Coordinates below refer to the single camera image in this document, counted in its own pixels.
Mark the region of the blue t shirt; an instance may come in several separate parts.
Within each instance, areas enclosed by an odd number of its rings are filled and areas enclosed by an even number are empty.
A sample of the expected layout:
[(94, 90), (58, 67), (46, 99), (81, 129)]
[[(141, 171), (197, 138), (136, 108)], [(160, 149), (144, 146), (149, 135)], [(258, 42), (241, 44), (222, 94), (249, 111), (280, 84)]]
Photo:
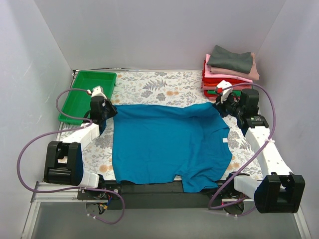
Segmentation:
[(186, 193), (216, 188), (232, 153), (229, 127), (212, 103), (121, 105), (117, 111), (112, 166), (118, 183), (170, 183), (179, 176)]

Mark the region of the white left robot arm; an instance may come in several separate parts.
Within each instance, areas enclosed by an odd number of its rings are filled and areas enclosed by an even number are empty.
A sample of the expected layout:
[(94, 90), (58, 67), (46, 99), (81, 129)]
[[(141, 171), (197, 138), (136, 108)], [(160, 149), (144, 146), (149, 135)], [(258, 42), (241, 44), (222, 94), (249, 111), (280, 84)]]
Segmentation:
[(48, 144), (44, 168), (44, 182), (61, 185), (89, 188), (95, 199), (105, 196), (106, 187), (101, 184), (100, 175), (84, 169), (82, 152), (93, 140), (105, 130), (106, 121), (117, 114), (116, 107), (103, 95), (92, 96), (89, 119), (83, 129), (74, 131), (63, 141), (52, 141)]

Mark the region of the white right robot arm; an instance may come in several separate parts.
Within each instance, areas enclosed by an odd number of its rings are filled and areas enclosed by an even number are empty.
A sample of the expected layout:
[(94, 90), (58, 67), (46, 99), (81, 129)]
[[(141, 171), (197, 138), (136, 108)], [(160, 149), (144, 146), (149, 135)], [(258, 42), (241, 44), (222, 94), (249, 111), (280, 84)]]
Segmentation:
[(259, 112), (259, 92), (243, 89), (240, 99), (234, 99), (231, 87), (217, 87), (214, 107), (222, 117), (231, 115), (251, 145), (261, 167), (262, 181), (254, 180), (240, 168), (231, 173), (217, 190), (225, 189), (231, 198), (241, 194), (252, 199), (259, 213), (297, 213), (305, 188), (302, 175), (296, 175), (282, 159), (272, 139), (273, 128)]

